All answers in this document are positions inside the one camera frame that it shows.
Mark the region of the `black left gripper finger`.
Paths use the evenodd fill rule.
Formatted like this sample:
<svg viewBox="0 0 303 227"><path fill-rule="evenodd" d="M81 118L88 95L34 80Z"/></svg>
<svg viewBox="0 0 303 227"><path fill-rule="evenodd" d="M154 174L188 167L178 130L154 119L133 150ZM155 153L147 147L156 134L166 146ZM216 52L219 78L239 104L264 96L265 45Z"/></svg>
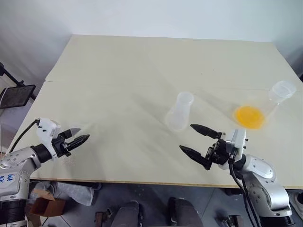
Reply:
<svg viewBox="0 0 303 227"><path fill-rule="evenodd" d="M64 132L64 138L67 140L75 136L81 129L80 128L71 128Z"/></svg>
<svg viewBox="0 0 303 227"><path fill-rule="evenodd" d="M76 149L77 147L79 147L83 143L85 143L89 137L90 137L90 135L86 134L86 135L81 135L81 136L75 138L72 142L67 143L67 150L72 151L72 150Z"/></svg>

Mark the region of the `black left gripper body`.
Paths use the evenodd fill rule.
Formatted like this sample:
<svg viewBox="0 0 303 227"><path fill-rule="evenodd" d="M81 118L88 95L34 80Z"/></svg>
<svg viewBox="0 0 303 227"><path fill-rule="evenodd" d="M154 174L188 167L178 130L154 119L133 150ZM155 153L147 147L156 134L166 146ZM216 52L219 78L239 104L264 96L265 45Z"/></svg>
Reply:
<svg viewBox="0 0 303 227"><path fill-rule="evenodd" d="M62 156L68 157L71 155L70 151L67 149L68 145L65 142L65 140L71 137L71 129L68 129L59 133L56 139L52 139L52 147L54 149L54 154L52 155L52 158L60 158Z"/></svg>

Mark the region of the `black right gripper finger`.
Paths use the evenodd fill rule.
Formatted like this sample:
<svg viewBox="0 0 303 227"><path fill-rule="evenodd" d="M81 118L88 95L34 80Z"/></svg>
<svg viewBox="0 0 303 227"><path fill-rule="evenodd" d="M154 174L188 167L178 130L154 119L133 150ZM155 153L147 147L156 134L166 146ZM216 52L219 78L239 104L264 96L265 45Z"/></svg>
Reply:
<svg viewBox="0 0 303 227"><path fill-rule="evenodd" d="M193 128L196 132L198 132L204 136L210 137L212 139L220 139L222 136L221 132L217 132L217 131L215 131L211 128L208 128L206 126L203 126L203 125L191 124L190 127Z"/></svg>
<svg viewBox="0 0 303 227"><path fill-rule="evenodd" d="M202 165L204 167L205 170L210 170L211 168L211 160L203 157L199 152L182 146L180 145L179 148L183 151L183 153L185 153L190 159L192 159L193 161L199 163L200 165Z"/></svg>

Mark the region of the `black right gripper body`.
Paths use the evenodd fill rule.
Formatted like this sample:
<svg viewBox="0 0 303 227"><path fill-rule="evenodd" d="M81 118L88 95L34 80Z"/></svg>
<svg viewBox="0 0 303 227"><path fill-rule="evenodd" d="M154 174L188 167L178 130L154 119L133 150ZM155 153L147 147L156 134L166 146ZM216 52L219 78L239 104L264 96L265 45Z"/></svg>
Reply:
<svg viewBox="0 0 303 227"><path fill-rule="evenodd" d="M210 169L212 164L217 164L221 169L228 169L228 160L231 153L227 151L227 142L224 140L225 134L220 134L217 141L208 148L205 158L207 164L205 169Z"/></svg>

